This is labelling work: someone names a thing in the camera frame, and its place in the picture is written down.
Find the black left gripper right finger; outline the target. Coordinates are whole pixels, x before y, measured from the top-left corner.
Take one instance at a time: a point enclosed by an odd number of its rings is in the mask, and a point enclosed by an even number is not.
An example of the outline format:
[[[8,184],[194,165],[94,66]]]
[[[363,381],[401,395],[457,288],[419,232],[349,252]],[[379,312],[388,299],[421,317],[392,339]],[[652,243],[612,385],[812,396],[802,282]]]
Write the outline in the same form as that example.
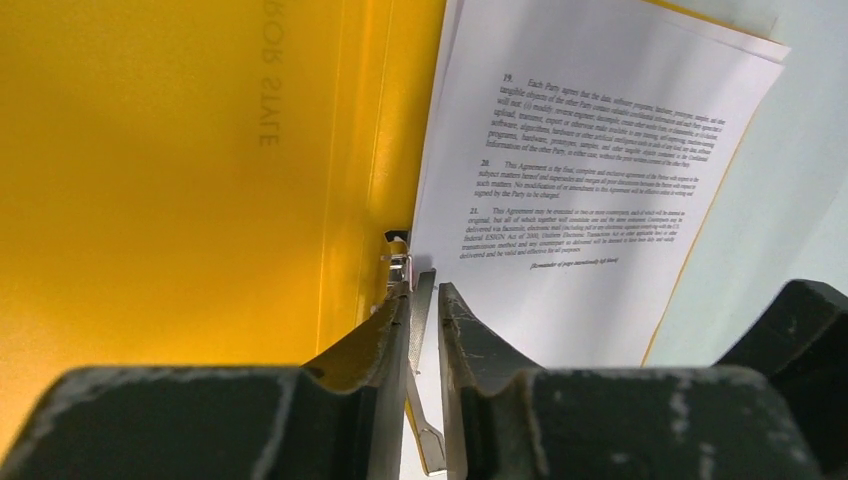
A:
[[[438,289],[451,479],[818,479],[784,399],[743,367],[545,369]]]

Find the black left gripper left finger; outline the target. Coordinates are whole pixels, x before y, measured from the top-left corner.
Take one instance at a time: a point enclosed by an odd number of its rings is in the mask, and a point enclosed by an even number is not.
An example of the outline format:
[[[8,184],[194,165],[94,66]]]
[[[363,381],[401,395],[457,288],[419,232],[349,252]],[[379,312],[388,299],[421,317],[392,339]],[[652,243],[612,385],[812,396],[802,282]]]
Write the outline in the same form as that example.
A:
[[[95,366],[41,396],[5,479],[395,479],[410,291],[300,366]]]

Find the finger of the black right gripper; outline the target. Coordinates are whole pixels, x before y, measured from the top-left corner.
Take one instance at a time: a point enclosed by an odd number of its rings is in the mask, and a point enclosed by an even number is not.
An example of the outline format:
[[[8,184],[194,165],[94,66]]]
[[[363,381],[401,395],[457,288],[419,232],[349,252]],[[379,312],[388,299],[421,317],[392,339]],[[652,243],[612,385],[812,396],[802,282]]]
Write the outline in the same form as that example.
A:
[[[847,472],[847,296],[827,283],[787,282],[716,362],[753,369],[789,405],[825,474]]]

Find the metal folder clip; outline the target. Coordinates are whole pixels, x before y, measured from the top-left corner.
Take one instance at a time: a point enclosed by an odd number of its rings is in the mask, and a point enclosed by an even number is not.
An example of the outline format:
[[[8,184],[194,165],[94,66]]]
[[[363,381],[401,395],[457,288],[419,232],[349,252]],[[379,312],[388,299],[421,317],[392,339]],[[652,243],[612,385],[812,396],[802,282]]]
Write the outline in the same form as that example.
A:
[[[387,230],[384,232],[384,239],[388,250],[381,255],[381,260],[388,263],[386,290],[391,291],[395,285],[406,282],[411,292],[405,413],[412,429],[422,470],[427,476],[434,476],[446,472],[445,440],[440,429],[431,424],[425,416],[415,376],[418,373],[424,343],[436,270],[415,272],[407,230]]]

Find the white text paper sheet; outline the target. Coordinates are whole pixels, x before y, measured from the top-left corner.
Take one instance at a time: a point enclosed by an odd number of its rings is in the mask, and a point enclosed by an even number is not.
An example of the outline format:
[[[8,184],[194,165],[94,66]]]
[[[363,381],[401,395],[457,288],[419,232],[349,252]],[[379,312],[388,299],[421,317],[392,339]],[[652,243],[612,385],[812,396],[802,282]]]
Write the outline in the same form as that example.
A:
[[[790,49],[712,1],[450,1],[419,271],[553,368],[644,364]]]

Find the yellow plastic folder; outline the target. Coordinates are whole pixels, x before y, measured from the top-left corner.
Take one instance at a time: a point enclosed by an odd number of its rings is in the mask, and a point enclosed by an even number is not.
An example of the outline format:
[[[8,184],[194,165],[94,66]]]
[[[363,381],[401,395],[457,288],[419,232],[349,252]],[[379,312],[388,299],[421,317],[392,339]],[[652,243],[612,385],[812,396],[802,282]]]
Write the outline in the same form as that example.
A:
[[[448,2],[2,3],[1,465],[70,370],[300,366],[377,311]]]

